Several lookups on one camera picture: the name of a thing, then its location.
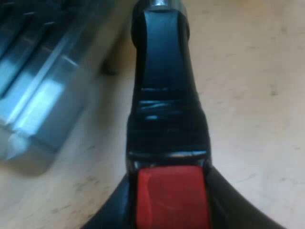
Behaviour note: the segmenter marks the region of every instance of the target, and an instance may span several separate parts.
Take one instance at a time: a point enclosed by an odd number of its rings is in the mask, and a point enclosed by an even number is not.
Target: tool handle
[[[135,7],[132,24],[137,61],[128,170],[150,164],[202,165],[210,160],[210,139],[194,84],[186,13],[177,7],[180,1],[141,10],[143,2]]]

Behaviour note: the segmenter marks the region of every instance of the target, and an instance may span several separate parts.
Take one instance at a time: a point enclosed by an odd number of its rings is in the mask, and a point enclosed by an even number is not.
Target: metal object
[[[0,160],[52,161],[135,2],[0,1]]]
[[[150,8],[156,9],[172,9],[178,10],[183,15],[187,16],[186,8],[181,1],[177,0],[146,0],[140,1],[133,10],[133,18],[137,18],[143,11],[149,10]]]

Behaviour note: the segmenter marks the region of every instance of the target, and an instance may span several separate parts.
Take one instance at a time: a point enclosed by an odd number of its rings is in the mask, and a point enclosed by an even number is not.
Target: wooden table
[[[190,51],[213,163],[289,229],[305,228],[305,1],[188,0]],[[0,166],[0,228],[78,229],[125,173],[135,49],[91,102],[55,163],[28,177]]]

